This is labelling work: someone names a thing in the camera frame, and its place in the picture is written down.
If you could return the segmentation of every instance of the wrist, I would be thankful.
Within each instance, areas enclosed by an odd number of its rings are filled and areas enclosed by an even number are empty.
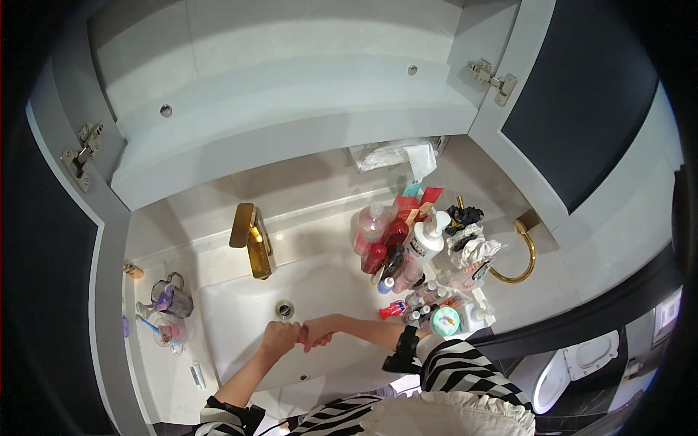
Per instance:
[[[332,317],[332,331],[335,333],[347,333],[348,323],[352,318],[340,313],[335,313]]]

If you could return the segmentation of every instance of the hand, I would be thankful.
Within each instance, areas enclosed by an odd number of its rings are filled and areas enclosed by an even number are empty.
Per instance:
[[[297,322],[270,321],[258,351],[276,362],[296,345],[300,333]]]
[[[322,347],[332,341],[332,335],[339,330],[342,315],[334,314],[307,320],[303,323],[303,331],[299,342],[303,344],[304,352],[314,347]]]

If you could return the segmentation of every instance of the white ruffled collar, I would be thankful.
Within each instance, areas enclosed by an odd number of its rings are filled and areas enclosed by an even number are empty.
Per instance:
[[[357,436],[533,436],[523,406],[469,392],[422,392],[376,403]]]

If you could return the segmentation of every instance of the sink drain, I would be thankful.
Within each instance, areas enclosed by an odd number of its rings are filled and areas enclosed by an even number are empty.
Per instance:
[[[286,321],[293,316],[293,305],[289,300],[281,300],[276,304],[275,313],[281,321]]]

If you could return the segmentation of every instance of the red bottle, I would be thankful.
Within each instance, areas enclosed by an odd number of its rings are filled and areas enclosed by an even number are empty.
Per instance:
[[[384,246],[388,247],[388,249],[402,245],[402,243],[405,242],[407,233],[409,233],[409,231],[410,228],[405,224],[405,222],[397,218],[393,220],[393,222],[390,223],[385,229],[383,240],[381,242]]]
[[[383,259],[388,253],[388,249],[381,243],[372,243],[369,254],[361,261],[361,271],[366,274],[373,274],[380,269]]]

